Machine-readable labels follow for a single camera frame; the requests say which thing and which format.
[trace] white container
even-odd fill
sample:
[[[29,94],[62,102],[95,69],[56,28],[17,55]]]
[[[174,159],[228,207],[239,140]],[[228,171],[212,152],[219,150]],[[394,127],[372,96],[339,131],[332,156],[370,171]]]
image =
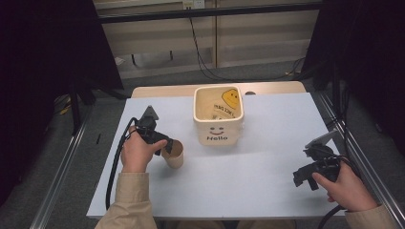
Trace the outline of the white container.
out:
[[[201,87],[194,92],[194,123],[202,145],[235,144],[243,120],[244,105],[238,87]]]

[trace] metal rail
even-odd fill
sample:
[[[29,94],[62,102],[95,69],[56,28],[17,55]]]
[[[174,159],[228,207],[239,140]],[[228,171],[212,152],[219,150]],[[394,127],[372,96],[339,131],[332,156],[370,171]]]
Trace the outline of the metal rail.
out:
[[[48,190],[47,195],[39,207],[38,212],[33,219],[30,229],[43,229],[46,227],[48,220],[51,216],[52,210],[59,197],[60,190],[62,188],[65,177],[69,171],[72,160],[75,156],[77,147],[83,137],[84,131],[87,126],[90,114],[92,112],[93,106],[90,106],[85,113],[83,122],[79,127],[77,133],[72,136],[71,142],[69,143],[68,149],[66,150],[65,156],[57,169],[56,175],[53,178],[53,182]]]
[[[328,112],[330,118],[336,120],[336,115],[333,111],[332,103],[328,98],[328,96],[325,94],[320,94],[319,97],[326,111]],[[343,121],[335,121],[334,124],[337,130],[339,131],[340,135],[343,137],[345,133],[345,123]],[[396,202],[393,195],[388,190],[387,186],[385,186],[381,178],[378,176],[372,164],[369,162],[366,155],[361,150],[360,146],[357,144],[352,133],[347,128],[346,128],[346,137],[348,148],[351,151],[351,158],[354,159],[354,162],[359,167],[360,171],[363,172],[363,175],[366,178],[366,180],[371,184],[374,193],[377,195],[378,199],[381,200],[382,203],[384,203],[384,205],[387,207],[391,216],[395,220],[398,228],[404,229],[405,216],[401,211],[399,204]]]
[[[99,16],[96,21],[101,24],[110,24],[110,23],[152,21],[152,20],[177,19],[189,17],[320,10],[325,7],[335,7],[335,6],[337,6],[337,3],[311,2],[311,3],[297,3],[297,4],[254,6],[254,7],[173,10],[173,11],[160,11],[160,12],[134,13],[134,14],[102,15]]]

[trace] human hand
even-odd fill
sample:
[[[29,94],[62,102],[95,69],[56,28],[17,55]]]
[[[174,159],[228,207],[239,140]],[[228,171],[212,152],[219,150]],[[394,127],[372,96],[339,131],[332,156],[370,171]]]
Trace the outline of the human hand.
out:
[[[377,207],[377,203],[352,168],[340,162],[340,172],[336,182],[331,182],[318,173],[313,179],[328,191],[328,201],[337,202],[350,212],[367,211]]]
[[[131,133],[131,137],[124,142],[122,147],[122,173],[145,173],[154,152],[167,144],[167,140],[147,144],[135,129],[135,126],[129,128],[128,132]]]

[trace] small brown cup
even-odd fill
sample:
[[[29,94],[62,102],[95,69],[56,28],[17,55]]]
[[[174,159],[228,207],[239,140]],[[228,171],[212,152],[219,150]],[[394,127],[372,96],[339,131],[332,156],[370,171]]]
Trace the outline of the small brown cup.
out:
[[[179,169],[183,162],[182,144],[178,140],[173,140],[172,153],[169,154],[163,148],[161,149],[161,156],[166,160],[167,165],[172,169]]]

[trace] beige sleeve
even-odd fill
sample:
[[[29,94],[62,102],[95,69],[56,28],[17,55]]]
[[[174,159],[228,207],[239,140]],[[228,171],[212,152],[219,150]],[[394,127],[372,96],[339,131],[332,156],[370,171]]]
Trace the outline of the beige sleeve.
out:
[[[96,229],[101,228],[157,228],[149,200],[148,174],[118,175],[116,202],[98,222]]]
[[[346,212],[346,220],[355,229],[395,229],[393,218],[384,205],[364,212]]]

